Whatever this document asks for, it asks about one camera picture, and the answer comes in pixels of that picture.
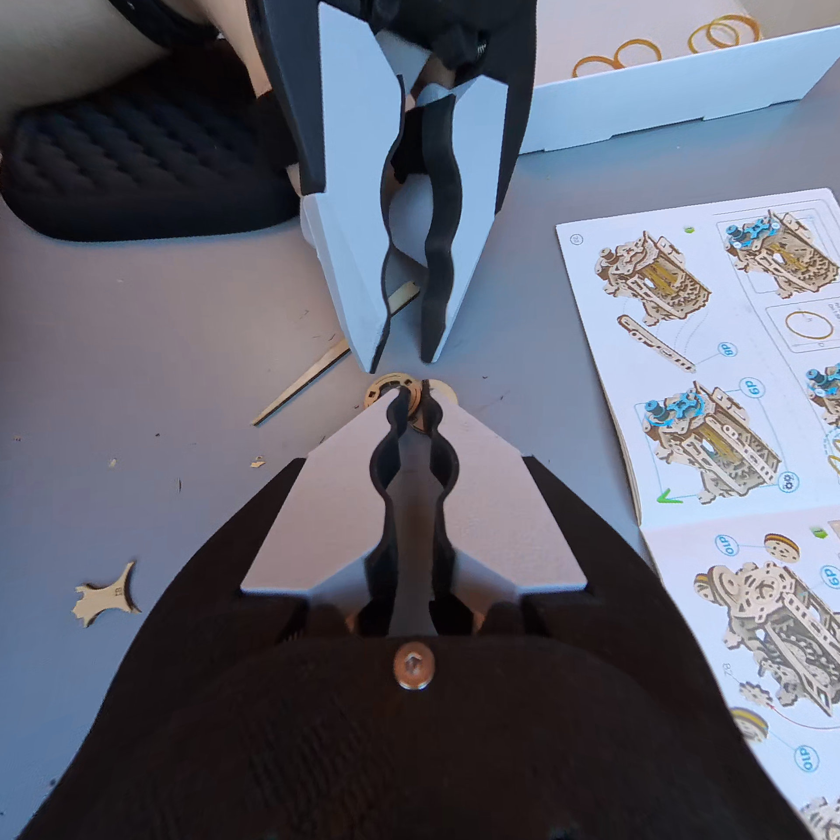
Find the small wooden part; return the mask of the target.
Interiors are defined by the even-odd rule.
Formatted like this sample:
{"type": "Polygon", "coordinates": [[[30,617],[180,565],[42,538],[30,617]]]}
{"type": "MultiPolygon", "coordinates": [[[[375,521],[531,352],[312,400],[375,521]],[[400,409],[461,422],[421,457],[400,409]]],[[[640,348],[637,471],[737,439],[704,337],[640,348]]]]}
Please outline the small wooden part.
{"type": "Polygon", "coordinates": [[[415,414],[411,418],[412,428],[420,434],[427,435],[425,412],[426,405],[430,402],[434,402],[438,405],[445,405],[446,403],[459,403],[455,390],[446,382],[437,379],[422,380],[421,401],[415,414]]]}

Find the grey desk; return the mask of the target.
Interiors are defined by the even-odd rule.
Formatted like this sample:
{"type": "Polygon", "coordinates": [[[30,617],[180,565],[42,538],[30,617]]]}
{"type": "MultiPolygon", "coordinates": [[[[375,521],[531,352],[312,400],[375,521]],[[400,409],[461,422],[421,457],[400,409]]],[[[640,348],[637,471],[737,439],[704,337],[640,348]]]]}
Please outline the grey desk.
{"type": "MultiPolygon", "coordinates": [[[[518,161],[439,362],[417,301],[381,371],[433,377],[535,455],[646,561],[623,457],[555,225],[828,187],[838,66],[798,102],[518,161]]],[[[352,358],[261,427],[337,320],[298,223],[221,238],[73,245],[2,206],[2,838],[15,838],[88,733],[172,578],[289,460],[356,414],[352,358]],[[250,462],[263,456],[258,469],[250,462]],[[72,614],[136,560],[142,613],[72,614]]]]}

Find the black quilted cushion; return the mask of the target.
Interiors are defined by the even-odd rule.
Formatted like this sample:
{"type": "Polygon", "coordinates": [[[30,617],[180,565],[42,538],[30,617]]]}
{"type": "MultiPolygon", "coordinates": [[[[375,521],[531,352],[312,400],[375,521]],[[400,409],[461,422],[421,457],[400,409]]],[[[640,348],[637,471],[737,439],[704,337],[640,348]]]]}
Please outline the black quilted cushion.
{"type": "Polygon", "coordinates": [[[258,140],[248,73],[227,42],[187,47],[115,85],[20,112],[2,197],[70,242],[230,235],[298,215],[258,140]]]}

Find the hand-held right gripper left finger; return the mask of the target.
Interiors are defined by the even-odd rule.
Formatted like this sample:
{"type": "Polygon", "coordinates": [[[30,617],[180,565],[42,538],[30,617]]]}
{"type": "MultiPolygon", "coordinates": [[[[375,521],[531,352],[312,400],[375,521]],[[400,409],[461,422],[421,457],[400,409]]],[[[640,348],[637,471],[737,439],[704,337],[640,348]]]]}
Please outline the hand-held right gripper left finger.
{"type": "Polygon", "coordinates": [[[387,634],[397,586],[389,485],[401,466],[411,394],[393,388],[311,451],[241,584],[307,598],[387,634]]]}

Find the flat wooden stick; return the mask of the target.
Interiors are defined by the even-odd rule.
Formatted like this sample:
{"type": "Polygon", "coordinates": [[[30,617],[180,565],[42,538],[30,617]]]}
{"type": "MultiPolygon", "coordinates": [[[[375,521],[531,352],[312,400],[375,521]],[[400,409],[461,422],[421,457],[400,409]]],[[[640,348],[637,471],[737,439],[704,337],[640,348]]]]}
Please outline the flat wooden stick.
{"type": "MultiPolygon", "coordinates": [[[[408,281],[397,288],[388,298],[388,307],[391,315],[406,308],[420,294],[420,287],[408,281]]],[[[298,394],[307,389],[312,383],[320,378],[326,371],[341,362],[343,358],[351,353],[349,341],[346,338],[332,344],[325,354],[301,374],[291,385],[288,386],[272,403],[264,408],[252,421],[251,426],[258,427],[269,417],[272,417],[283,406],[288,404],[298,394]]]]}

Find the white cardboard box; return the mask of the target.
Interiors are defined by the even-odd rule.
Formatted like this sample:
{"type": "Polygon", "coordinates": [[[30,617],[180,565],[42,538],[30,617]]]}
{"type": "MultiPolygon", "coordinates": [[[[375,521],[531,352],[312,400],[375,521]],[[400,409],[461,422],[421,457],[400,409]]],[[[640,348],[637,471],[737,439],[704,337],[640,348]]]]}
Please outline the white cardboard box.
{"type": "Polygon", "coordinates": [[[557,151],[674,123],[712,120],[799,100],[838,59],[838,2],[540,1],[534,92],[521,153],[557,151]],[[748,14],[762,38],[697,55],[690,34],[724,14],[748,14]],[[646,38],[659,62],[586,66],[646,38]]]}

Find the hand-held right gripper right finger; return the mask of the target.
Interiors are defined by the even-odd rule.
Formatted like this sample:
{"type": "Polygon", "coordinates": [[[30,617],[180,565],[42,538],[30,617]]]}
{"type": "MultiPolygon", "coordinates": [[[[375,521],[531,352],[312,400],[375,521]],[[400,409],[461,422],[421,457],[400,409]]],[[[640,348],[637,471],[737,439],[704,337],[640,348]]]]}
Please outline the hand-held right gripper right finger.
{"type": "Polygon", "coordinates": [[[426,405],[435,502],[433,599],[441,635],[525,595],[580,592],[587,580],[525,458],[458,404],[426,405]]]}

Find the star-shaped wooden offcut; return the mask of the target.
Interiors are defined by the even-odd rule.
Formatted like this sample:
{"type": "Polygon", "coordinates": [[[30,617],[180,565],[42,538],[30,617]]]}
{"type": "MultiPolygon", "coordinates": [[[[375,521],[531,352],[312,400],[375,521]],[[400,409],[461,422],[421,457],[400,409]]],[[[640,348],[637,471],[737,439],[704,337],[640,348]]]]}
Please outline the star-shaped wooden offcut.
{"type": "Polygon", "coordinates": [[[76,587],[79,598],[73,606],[72,614],[81,621],[82,627],[89,627],[101,613],[108,610],[120,610],[129,614],[142,613],[135,605],[130,591],[135,564],[136,560],[128,562],[119,578],[111,584],[96,586],[85,583],[76,587]]]}

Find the illustrated instruction booklet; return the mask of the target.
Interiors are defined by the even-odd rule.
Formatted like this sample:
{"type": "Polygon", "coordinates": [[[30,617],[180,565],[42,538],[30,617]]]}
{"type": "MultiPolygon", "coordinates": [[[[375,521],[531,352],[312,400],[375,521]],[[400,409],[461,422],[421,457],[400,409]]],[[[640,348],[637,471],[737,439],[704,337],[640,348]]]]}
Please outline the illustrated instruction booklet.
{"type": "Polygon", "coordinates": [[[838,838],[837,201],[555,230],[657,572],[748,755],[838,838]]]}

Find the person's left forearm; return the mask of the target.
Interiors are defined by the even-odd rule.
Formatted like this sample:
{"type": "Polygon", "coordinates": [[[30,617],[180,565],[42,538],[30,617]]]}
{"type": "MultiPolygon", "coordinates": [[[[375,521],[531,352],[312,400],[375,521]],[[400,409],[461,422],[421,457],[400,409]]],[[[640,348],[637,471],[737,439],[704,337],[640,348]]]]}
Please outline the person's left forearm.
{"type": "MultiPolygon", "coordinates": [[[[213,25],[244,62],[257,95],[270,89],[245,1],[164,5],[213,25]]],[[[47,101],[108,85],[162,58],[152,42],[106,1],[2,1],[2,87],[14,99],[47,101]]]]}

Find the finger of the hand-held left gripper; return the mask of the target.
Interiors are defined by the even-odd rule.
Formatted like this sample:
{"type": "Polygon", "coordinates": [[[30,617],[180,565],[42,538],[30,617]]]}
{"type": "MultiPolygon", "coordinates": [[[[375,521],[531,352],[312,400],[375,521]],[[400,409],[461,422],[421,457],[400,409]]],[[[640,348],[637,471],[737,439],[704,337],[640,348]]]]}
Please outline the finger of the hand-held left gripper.
{"type": "Polygon", "coordinates": [[[497,214],[508,86],[479,76],[417,100],[426,173],[415,176],[415,258],[427,268],[421,358],[436,362],[497,214]]]}
{"type": "Polygon", "coordinates": [[[301,208],[344,337],[372,373],[391,317],[382,179],[401,133],[403,84],[365,21],[321,3],[318,23],[326,187],[301,208]]]}

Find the round wooden wheel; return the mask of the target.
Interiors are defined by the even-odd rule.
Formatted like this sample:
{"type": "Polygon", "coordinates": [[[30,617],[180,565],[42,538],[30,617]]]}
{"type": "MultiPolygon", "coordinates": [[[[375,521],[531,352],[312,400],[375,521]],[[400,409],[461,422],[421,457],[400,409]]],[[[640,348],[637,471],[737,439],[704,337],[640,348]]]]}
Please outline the round wooden wheel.
{"type": "Polygon", "coordinates": [[[422,400],[422,381],[402,372],[384,374],[371,383],[364,396],[364,408],[372,406],[385,393],[400,387],[406,388],[410,394],[407,415],[413,417],[422,400]]]}

